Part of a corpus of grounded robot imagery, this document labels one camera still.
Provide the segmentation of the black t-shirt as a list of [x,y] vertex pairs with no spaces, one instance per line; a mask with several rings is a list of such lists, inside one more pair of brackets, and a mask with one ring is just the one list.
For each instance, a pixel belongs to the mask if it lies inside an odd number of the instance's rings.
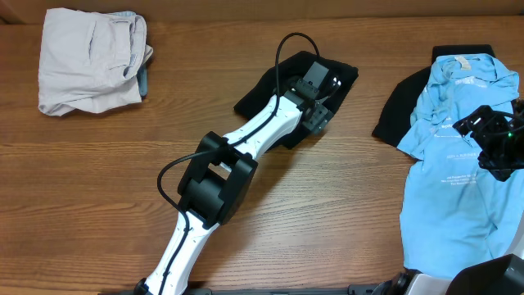
[[[288,80],[295,76],[303,77],[308,69],[316,61],[316,55],[301,51],[279,63],[279,82],[282,91],[288,86]],[[341,87],[328,98],[323,105],[336,114],[345,100],[353,83],[359,76],[357,67],[343,62],[321,57],[319,63],[332,71],[340,80]],[[260,78],[257,85],[250,90],[235,106],[234,111],[247,120],[252,119],[269,102],[276,89],[275,69],[269,68]],[[272,148],[283,145],[285,148],[293,149],[298,143],[311,135],[311,131],[303,125],[298,125],[292,133],[277,141]]]

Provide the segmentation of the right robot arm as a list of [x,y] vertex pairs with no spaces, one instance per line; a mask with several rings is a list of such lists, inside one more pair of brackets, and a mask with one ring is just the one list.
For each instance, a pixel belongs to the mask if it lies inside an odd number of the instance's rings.
[[523,119],[503,98],[419,98],[399,150],[415,159],[400,232],[404,294],[445,294],[466,270],[521,256]]

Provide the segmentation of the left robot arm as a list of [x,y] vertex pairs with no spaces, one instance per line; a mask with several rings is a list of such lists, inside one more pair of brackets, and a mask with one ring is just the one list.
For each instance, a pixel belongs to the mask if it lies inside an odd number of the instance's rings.
[[167,195],[163,178],[168,170],[188,163],[177,188],[180,199],[170,201],[178,212],[177,224],[157,267],[133,293],[184,293],[206,242],[243,202],[259,158],[297,129],[322,131],[334,116],[328,100],[345,86],[341,76],[316,61],[304,75],[277,83],[266,106],[242,127],[223,136],[209,132],[193,154],[166,165],[157,177],[162,197]]

